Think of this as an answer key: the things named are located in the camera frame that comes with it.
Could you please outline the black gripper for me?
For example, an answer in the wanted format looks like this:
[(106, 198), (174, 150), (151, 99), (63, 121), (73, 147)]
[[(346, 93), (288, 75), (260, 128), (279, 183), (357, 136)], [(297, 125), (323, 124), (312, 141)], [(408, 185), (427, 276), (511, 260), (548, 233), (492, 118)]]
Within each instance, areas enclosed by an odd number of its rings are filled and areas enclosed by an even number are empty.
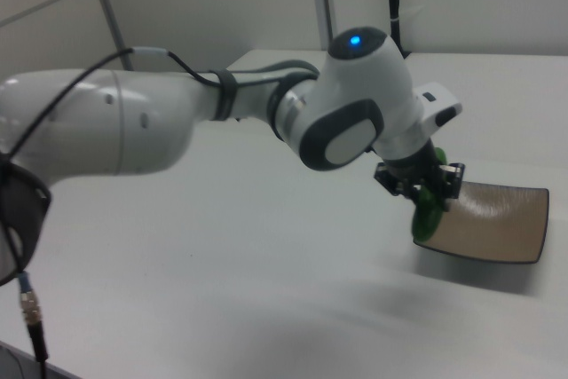
[(384, 159), (375, 168), (374, 179), (393, 196), (407, 198), (407, 185), (424, 182), (437, 188), (440, 199), (458, 199), (466, 166), (455, 162), (441, 164), (431, 141), (407, 157)]

